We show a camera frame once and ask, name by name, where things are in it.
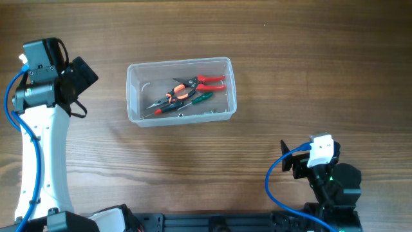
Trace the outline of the small silver wrench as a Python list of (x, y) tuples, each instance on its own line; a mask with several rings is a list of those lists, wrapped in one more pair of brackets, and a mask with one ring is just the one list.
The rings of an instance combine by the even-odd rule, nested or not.
[[(216, 113), (221, 113), (221, 112), (218, 112), (217, 109), (213, 109), (213, 110), (210, 110), (210, 111), (202, 112), (202, 113), (200, 113), (200, 115), (208, 115), (208, 114), (216, 114)], [(178, 117), (184, 117), (184, 114), (179, 113)]]

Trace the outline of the red black handled screwdriver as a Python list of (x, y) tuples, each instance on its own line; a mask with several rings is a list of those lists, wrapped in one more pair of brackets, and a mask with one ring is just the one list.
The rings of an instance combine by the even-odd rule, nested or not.
[(177, 110), (178, 108), (181, 108), (183, 106), (183, 104), (184, 104), (183, 101), (176, 101), (176, 102), (173, 102), (173, 103), (169, 103), (167, 106), (162, 106), (161, 108), (157, 109), (153, 113), (144, 116), (143, 119), (146, 118), (146, 117), (152, 116), (152, 115), (161, 115), (163, 113), (167, 113), (167, 112), (170, 112), (170, 111)]

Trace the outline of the green handled screwdriver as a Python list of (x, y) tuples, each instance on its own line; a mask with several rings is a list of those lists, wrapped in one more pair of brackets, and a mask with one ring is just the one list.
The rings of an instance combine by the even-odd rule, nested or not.
[(189, 103), (185, 103), (182, 101), (182, 104), (177, 108), (177, 110), (183, 109), (184, 107), (190, 106), (190, 105), (195, 105), (200, 102), (206, 101), (207, 99), (210, 99), (213, 96), (212, 92), (206, 92), (203, 93), (202, 95), (198, 96), (194, 100), (191, 100)]

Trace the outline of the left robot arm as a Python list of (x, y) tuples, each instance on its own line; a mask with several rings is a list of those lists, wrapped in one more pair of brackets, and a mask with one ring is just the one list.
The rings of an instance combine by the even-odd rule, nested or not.
[(74, 212), (68, 191), (66, 138), (71, 104), (98, 80), (81, 57), (69, 60), (55, 37), (24, 43), (23, 67), (14, 77), (13, 110), (5, 108), (23, 139), (23, 172), (14, 224), (3, 231), (144, 231), (125, 205), (93, 213)]

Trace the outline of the orange black needle-nose pliers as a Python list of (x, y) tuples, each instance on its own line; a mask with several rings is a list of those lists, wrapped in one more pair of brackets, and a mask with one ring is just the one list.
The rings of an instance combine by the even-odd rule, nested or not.
[(179, 84), (178, 86), (175, 86), (171, 91), (167, 92), (165, 94), (164, 98), (161, 98), (160, 100), (156, 101), (155, 103), (153, 103), (152, 105), (150, 105), (149, 107), (147, 107), (147, 109), (155, 107), (155, 106), (159, 106), (165, 103), (175, 103), (177, 101), (184, 101), (190, 97), (192, 97), (195, 93), (196, 90), (192, 89), (190, 92), (185, 93), (183, 95), (178, 95), (177, 93), (189, 88), (189, 85), (187, 84)]

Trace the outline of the clear plastic container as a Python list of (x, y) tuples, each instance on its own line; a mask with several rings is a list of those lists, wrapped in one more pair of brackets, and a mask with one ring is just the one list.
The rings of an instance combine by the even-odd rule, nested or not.
[[(225, 76), (223, 81), (208, 82), (207, 85), (226, 85), (225, 90), (212, 92), (213, 96), (206, 101), (184, 107), (161, 115), (152, 115), (143, 119), (168, 103), (147, 109), (150, 105), (165, 97), (165, 94), (178, 86), (173, 78), (190, 79), (197, 75)], [(178, 95), (192, 90), (186, 88)], [(184, 100), (189, 103), (206, 92), (197, 91)], [(140, 127), (171, 126), (178, 124), (194, 124), (210, 121), (229, 120), (237, 110), (236, 83), (232, 63), (227, 57), (189, 59), (180, 61), (162, 61), (155, 63), (132, 64), (127, 69), (127, 112), (129, 120)], [(205, 111), (217, 109), (216, 114), (200, 115)]]

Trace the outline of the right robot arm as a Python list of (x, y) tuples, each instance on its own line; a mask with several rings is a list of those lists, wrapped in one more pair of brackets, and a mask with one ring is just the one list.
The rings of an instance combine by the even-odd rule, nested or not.
[(310, 154), (289, 155), (282, 161), (283, 171), (293, 171), (295, 179), (307, 179), (317, 199), (306, 203), (303, 212), (321, 219), (337, 231), (362, 231), (356, 203), (361, 196), (361, 171), (339, 163), (341, 145), (334, 143), (331, 162), (309, 168)]

